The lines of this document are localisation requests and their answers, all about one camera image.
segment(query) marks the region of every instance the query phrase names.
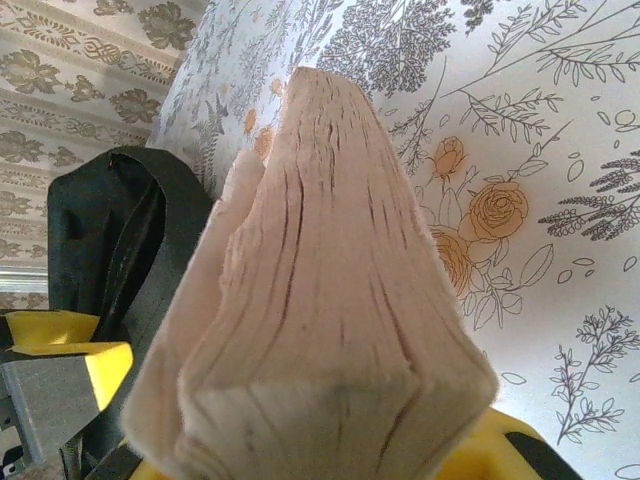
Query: lavender sprig drawing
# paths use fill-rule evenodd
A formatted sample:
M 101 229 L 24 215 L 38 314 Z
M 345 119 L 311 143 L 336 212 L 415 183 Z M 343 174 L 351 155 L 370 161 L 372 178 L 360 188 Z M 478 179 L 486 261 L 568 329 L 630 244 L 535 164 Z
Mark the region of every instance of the lavender sprig drawing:
M 556 411 L 560 423 L 557 443 L 566 438 L 582 444 L 583 432 L 615 432 L 624 409 L 615 408 L 615 399 L 608 398 L 602 406 L 596 407 L 589 392 L 598 390 L 600 384 L 590 376 L 595 372 L 609 375 L 617 368 L 617 361 L 630 351 L 640 350 L 640 337 L 630 330 L 633 320 L 619 310 L 605 306 L 597 315 L 587 315 L 578 328 L 576 338 L 585 345 L 591 345 L 591 355 L 586 362 L 576 360 L 573 349 L 559 346 L 554 358 L 561 362 L 554 371 L 557 376 L 550 380 L 557 384 L 552 396 L 565 403 L 563 412 Z
M 613 240 L 640 224 L 640 150 L 629 155 L 600 167 L 606 173 L 589 184 L 595 195 L 561 200 L 571 208 L 541 218 L 539 223 L 549 225 L 547 233 L 564 237 L 582 230 L 595 242 Z

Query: ornate wallpaper pattern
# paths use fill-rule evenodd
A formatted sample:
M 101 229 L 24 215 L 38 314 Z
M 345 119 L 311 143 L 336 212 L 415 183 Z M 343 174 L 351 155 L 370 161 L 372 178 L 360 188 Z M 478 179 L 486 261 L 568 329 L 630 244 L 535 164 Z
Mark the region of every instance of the ornate wallpaper pattern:
M 586 479 L 640 479 L 640 2 L 214 0 L 148 144 L 220 194 L 296 65 L 372 99 L 497 408 Z
M 46 267 L 51 180 L 142 145 L 206 0 L 0 0 L 0 265 Z

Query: wood block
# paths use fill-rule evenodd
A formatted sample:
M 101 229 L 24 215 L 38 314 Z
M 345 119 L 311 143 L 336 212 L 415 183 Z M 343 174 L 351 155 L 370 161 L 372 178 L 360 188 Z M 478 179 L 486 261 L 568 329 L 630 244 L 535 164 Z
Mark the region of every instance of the wood block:
M 220 290 L 179 374 L 190 477 L 426 478 L 494 399 L 387 132 L 345 78 L 294 71 Z

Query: white trim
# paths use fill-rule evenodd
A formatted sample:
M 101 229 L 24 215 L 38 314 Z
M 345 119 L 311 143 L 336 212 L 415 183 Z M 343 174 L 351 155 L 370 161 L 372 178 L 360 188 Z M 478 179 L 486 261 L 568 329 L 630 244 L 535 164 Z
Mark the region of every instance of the white trim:
M 46 268 L 0 267 L 0 292 L 48 293 Z

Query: black fabric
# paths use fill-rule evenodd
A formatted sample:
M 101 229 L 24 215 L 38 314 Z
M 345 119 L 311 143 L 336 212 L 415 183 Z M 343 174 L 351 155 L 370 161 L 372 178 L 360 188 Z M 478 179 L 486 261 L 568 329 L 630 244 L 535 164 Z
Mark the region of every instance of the black fabric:
M 505 437 L 540 476 L 540 480 L 582 480 L 549 445 L 522 432 Z
M 100 316 L 95 341 L 127 341 L 134 364 L 110 406 L 83 430 L 103 458 L 123 438 L 122 403 L 212 207 L 189 168 L 164 150 L 120 147 L 53 181 L 49 303 Z

